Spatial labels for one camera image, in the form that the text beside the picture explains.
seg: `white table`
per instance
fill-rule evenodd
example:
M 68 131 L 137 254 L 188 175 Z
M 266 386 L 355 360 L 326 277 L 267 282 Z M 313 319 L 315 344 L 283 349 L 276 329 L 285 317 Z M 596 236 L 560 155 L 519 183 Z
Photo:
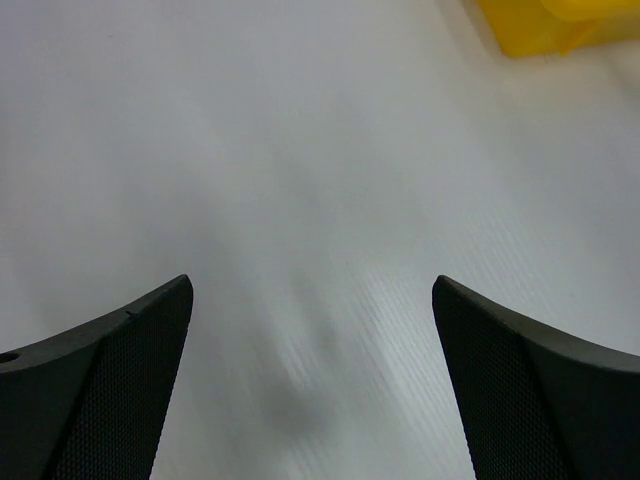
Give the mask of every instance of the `white table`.
M 186 272 L 154 479 L 471 479 L 436 275 L 640 354 L 639 60 L 460 0 L 4 2 L 0 351 Z

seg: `hole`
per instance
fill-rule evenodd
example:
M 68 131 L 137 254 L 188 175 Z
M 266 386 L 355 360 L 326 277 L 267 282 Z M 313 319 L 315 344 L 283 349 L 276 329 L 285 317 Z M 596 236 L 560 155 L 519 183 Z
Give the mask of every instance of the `hole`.
M 0 353 L 0 363 L 13 362 L 19 356 L 20 356 L 19 353 L 14 353 L 14 352 Z

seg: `yellow plastic block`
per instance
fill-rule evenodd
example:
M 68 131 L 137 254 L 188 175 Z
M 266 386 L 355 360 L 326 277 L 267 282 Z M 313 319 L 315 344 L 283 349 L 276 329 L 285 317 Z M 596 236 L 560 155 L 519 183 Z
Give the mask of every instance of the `yellow plastic block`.
M 640 39 L 640 0 L 478 0 L 506 55 Z

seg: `textured black surface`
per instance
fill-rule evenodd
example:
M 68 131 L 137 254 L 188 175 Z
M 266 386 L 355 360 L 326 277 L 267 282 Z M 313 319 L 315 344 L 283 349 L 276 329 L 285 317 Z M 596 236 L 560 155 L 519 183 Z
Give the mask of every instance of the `textured black surface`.
M 640 478 L 640 358 L 444 277 L 433 307 L 478 479 Z
M 0 452 L 11 452 L 0 457 L 0 478 L 148 478 L 192 298 L 188 278 L 179 277 L 0 364 L 0 401 L 12 402 L 0 411 Z M 31 442 L 18 450 L 14 437 Z
M 447 282 L 433 302 L 477 478 L 571 478 L 520 337 Z

